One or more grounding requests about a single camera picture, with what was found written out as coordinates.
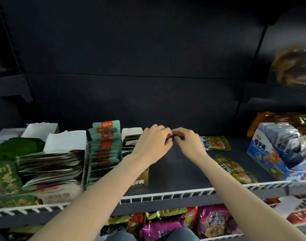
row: pink snack bag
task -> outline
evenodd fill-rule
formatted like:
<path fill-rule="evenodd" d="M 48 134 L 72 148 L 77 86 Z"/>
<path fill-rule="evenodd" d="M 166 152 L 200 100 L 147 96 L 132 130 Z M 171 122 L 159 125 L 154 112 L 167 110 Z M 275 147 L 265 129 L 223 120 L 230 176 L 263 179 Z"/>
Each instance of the pink snack bag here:
<path fill-rule="evenodd" d="M 183 218 L 171 221 L 159 221 L 156 223 L 149 222 L 141 229 L 139 235 L 145 241 L 164 240 L 163 237 L 166 238 L 174 229 L 184 227 L 184 223 L 185 220 Z"/>
<path fill-rule="evenodd" d="M 226 223 L 231 216 L 223 204 L 200 206 L 197 232 L 199 238 L 211 238 L 225 234 Z"/>

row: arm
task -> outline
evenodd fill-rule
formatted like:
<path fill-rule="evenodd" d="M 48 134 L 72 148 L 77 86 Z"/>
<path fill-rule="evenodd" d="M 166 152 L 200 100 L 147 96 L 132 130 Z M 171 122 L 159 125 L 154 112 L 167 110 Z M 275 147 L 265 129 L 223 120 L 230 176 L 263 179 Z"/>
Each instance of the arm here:
<path fill-rule="evenodd" d="M 173 145 L 169 128 L 146 128 L 132 154 L 38 231 L 30 241 L 93 241 L 136 178 Z"/>
<path fill-rule="evenodd" d="M 204 172 L 250 241 L 306 241 L 306 236 L 208 156 L 198 134 L 178 128 L 172 132 L 183 153 Z"/>

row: gray pants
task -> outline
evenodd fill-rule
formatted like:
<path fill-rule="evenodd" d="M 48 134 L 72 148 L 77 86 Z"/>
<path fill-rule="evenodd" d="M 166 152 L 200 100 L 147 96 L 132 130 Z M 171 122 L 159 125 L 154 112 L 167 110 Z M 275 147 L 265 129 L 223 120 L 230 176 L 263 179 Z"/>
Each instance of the gray pants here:
<path fill-rule="evenodd" d="M 136 241 L 136 239 L 125 231 L 118 231 L 107 237 L 106 241 Z M 175 229 L 167 241 L 199 241 L 199 239 L 190 229 L 181 227 Z"/>

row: hand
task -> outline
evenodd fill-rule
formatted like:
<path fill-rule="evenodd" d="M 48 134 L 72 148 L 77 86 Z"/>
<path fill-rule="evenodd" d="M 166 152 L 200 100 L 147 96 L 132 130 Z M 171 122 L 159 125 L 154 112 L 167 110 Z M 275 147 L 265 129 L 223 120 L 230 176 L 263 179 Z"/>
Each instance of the hand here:
<path fill-rule="evenodd" d="M 150 129 L 144 129 L 131 155 L 147 162 L 150 166 L 161 159 L 172 147 L 172 138 L 165 142 L 168 136 L 172 136 L 172 131 L 170 128 L 164 128 L 163 125 L 154 124 Z"/>
<path fill-rule="evenodd" d="M 174 139 L 180 146 L 184 155 L 186 155 L 186 157 L 189 158 L 195 164 L 199 159 L 208 156 L 202 145 L 200 136 L 194 133 L 192 130 L 177 128 L 173 129 L 172 133 L 178 136 L 184 136 L 184 140 L 181 140 L 181 138 L 177 136 L 175 136 Z"/>

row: forearm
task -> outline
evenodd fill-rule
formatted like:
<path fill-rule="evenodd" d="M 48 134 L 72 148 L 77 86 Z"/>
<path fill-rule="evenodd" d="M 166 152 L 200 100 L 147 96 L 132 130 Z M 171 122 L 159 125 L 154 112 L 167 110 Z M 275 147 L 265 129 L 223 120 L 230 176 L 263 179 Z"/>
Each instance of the forearm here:
<path fill-rule="evenodd" d="M 304 241 L 306 236 L 208 155 L 195 161 L 250 241 Z"/>
<path fill-rule="evenodd" d="M 93 241 L 136 178 L 147 168 L 135 155 L 125 157 L 112 171 L 74 200 L 30 241 Z"/>

